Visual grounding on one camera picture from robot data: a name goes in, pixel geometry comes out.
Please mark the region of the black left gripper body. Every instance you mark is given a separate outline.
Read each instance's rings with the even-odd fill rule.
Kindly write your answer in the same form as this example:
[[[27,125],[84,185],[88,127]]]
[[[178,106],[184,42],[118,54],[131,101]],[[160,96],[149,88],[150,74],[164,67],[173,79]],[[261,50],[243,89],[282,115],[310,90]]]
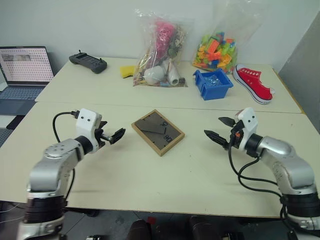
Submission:
[[[95,139],[97,140],[98,146],[100,148],[106,145],[105,141],[110,141],[110,136],[104,135],[104,130],[103,128],[100,128],[100,124],[95,130]]]

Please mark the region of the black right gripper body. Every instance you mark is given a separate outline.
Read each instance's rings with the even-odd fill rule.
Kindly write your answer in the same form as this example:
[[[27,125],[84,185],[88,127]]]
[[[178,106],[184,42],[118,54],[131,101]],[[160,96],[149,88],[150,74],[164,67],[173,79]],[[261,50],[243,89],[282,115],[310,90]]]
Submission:
[[[228,151],[235,147],[239,149],[240,143],[244,137],[244,123],[242,120],[238,121],[230,131],[230,140],[228,144]]]

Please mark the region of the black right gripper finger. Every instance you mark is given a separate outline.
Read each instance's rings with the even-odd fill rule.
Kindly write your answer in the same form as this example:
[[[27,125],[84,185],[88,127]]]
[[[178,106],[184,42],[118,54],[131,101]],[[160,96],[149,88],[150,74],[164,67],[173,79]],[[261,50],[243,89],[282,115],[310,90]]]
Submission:
[[[226,126],[229,126],[229,127],[233,127],[236,122],[233,118],[230,118],[230,117],[226,117],[226,116],[223,116],[223,117],[219,117],[218,118],[223,124],[225,124]]]
[[[212,130],[204,130],[204,133],[208,138],[222,146],[224,149],[229,147],[229,142],[225,138],[221,137],[218,133]]]

